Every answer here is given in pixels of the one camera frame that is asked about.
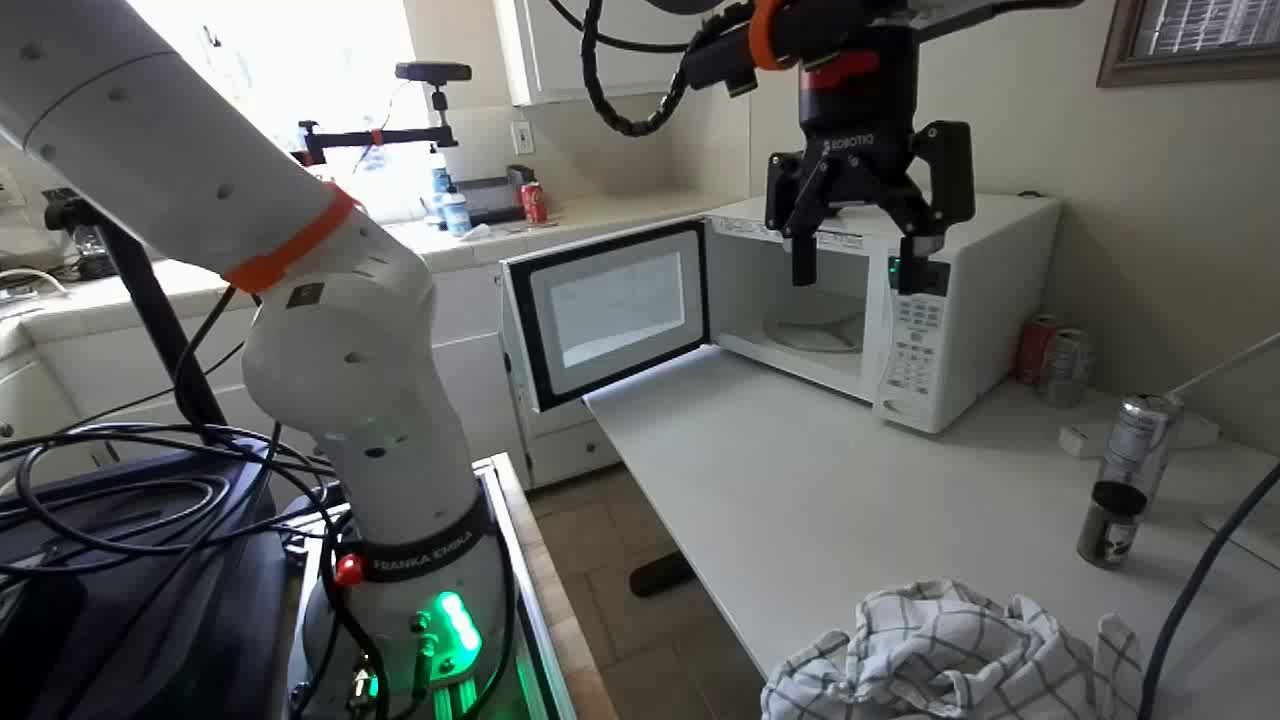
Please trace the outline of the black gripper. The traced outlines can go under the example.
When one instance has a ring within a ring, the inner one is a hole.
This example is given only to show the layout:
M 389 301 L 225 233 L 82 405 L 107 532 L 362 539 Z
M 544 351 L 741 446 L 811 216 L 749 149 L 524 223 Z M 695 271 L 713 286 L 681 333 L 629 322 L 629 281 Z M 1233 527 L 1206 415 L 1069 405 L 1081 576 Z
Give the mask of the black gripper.
M 816 286 L 816 223 L 841 200 L 883 209 L 908 237 L 898 291 L 929 291 L 949 223 L 978 216 L 972 130 L 918 115 L 918 51 L 853 47 L 802 74 L 802 153 L 769 157 L 766 220 L 792 242 L 792 286 Z

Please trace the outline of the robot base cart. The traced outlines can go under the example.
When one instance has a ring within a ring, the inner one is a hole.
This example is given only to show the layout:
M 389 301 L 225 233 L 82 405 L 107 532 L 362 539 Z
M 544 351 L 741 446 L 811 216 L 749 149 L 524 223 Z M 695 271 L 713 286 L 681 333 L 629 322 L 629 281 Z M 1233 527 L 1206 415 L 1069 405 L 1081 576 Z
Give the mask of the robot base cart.
M 116 431 L 130 466 L 49 480 L 4 448 L 4 709 L 23 720 L 609 720 L 547 615 L 509 466 L 445 532 L 381 546 L 337 472 L 231 429 Z

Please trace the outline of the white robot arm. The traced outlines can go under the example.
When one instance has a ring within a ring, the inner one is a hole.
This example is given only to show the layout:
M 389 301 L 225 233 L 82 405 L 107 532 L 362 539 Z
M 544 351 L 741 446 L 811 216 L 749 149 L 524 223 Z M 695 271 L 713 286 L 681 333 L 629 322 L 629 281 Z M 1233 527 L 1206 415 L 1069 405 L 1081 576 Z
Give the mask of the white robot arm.
M 130 0 L 0 0 L 0 134 L 130 237 L 256 301 L 245 386 L 333 461 L 357 527 L 320 548 L 340 696 L 427 720 L 493 700 L 513 566 L 431 351 L 431 267 L 231 109 Z

